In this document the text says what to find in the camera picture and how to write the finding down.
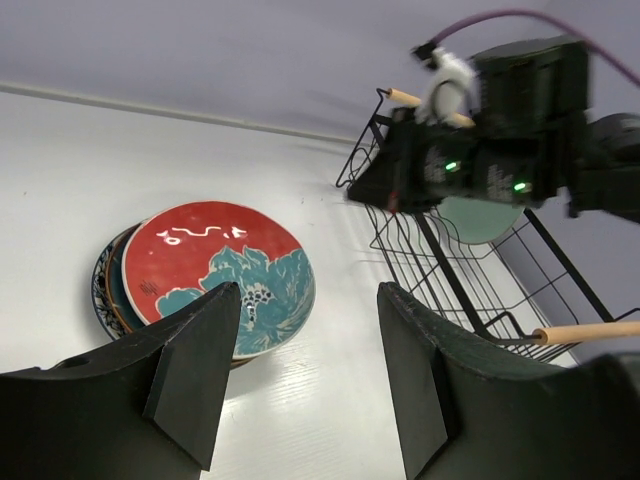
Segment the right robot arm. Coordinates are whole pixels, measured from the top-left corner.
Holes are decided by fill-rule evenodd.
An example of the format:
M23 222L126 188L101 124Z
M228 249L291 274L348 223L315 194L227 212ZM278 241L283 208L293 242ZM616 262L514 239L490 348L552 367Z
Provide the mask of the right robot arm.
M417 50L432 71L414 106L395 108L349 200L424 212L448 198L538 208L566 190L567 213L639 218L639 119L590 121L589 48L571 37L518 41L463 61Z

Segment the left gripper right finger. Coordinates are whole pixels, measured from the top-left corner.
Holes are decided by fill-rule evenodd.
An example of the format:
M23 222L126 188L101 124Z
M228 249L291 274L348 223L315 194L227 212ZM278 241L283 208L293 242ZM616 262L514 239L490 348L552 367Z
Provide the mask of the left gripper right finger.
M635 479L639 357L573 368L507 351L399 285L377 306L409 479Z

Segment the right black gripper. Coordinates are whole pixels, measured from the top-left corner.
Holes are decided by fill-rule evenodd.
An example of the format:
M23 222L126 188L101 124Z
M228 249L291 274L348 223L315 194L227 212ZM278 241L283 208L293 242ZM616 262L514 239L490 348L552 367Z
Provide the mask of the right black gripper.
M391 213L427 212L440 204L441 195L424 180L427 129L416 119L415 107L393 109L388 130L368 167L347 188L352 202Z

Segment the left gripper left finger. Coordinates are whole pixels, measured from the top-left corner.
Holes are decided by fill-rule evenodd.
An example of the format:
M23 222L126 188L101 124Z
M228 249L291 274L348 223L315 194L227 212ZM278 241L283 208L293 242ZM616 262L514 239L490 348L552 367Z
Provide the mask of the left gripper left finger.
M226 282L43 370L1 377L5 479L197 479L212 464L240 320Z

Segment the red teal flower plate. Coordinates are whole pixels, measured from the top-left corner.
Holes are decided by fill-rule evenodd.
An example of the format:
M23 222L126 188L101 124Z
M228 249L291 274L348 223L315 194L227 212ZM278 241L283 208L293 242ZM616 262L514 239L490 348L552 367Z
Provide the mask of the red teal flower plate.
M191 202L150 217L125 241L120 268L128 303L144 325L224 282L236 284L236 360L290 341L315 302L314 272L299 241L265 214L229 202Z

